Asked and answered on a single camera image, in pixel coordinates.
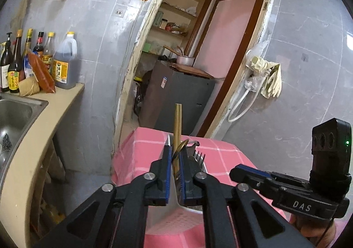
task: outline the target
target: silver bolt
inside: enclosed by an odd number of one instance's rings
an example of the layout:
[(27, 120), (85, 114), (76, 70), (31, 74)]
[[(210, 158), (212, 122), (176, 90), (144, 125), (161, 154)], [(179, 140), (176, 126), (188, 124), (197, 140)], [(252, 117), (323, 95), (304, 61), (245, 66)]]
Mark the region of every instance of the silver bolt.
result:
[(205, 179), (205, 178), (207, 177), (207, 174), (201, 171), (201, 172), (196, 173), (195, 176), (196, 176), (198, 179)]
[(237, 187), (240, 191), (243, 191), (243, 192), (249, 190), (249, 185), (247, 185), (246, 183), (240, 183), (240, 184), (238, 184)]
[(143, 177), (147, 180), (152, 180), (156, 178), (156, 174), (154, 174), (153, 172), (147, 172)]
[(111, 192), (113, 190), (114, 186), (110, 183), (106, 183), (102, 186), (102, 190), (104, 192)]

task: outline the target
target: stainless steel sink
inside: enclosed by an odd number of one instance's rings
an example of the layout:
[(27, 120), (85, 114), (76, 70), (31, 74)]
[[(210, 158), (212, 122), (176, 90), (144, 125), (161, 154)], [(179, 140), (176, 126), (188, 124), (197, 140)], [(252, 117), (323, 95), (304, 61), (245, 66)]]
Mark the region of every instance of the stainless steel sink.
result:
[(45, 100), (0, 93), (0, 194), (19, 144), (47, 105)]

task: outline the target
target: beige countertop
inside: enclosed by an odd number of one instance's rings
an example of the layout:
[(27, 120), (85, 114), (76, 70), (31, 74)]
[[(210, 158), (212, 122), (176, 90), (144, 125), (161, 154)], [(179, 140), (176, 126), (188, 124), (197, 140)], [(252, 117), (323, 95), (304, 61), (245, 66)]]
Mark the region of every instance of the beige countertop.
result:
[(70, 90), (55, 87), (56, 93), (30, 96), (49, 104), (20, 143), (0, 198), (0, 222), (18, 248), (30, 248), (29, 217), (36, 175), (58, 124), (83, 87), (83, 84)]

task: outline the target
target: gray refrigerator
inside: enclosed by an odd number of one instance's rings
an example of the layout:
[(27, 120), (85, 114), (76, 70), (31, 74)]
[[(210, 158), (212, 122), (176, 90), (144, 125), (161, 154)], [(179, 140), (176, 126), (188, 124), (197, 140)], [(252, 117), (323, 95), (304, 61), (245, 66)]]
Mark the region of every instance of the gray refrigerator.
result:
[(213, 78), (183, 73), (157, 61), (139, 114), (140, 126), (173, 132), (175, 104), (181, 103), (181, 133), (190, 135), (214, 86)]

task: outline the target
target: pink tablecloth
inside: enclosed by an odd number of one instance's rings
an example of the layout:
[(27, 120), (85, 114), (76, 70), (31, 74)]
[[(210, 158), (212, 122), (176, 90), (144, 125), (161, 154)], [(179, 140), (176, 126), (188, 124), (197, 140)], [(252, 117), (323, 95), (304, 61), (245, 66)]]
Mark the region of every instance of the pink tablecloth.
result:
[[(167, 135), (167, 132), (144, 127), (139, 127), (132, 132), (114, 155), (115, 174), (112, 175), (112, 181), (121, 186), (130, 183), (136, 176), (148, 172), (151, 162), (160, 157)], [(206, 154), (205, 165), (208, 173), (222, 183), (236, 185), (229, 178), (229, 171), (240, 163), (255, 168), (251, 161), (232, 144), (200, 137), (181, 137), (182, 140), (186, 138), (200, 142), (197, 150)], [(285, 217), (283, 211), (279, 210), (279, 212)], [(146, 235), (144, 244), (145, 248), (201, 248), (204, 246), (203, 225), (177, 235)]]

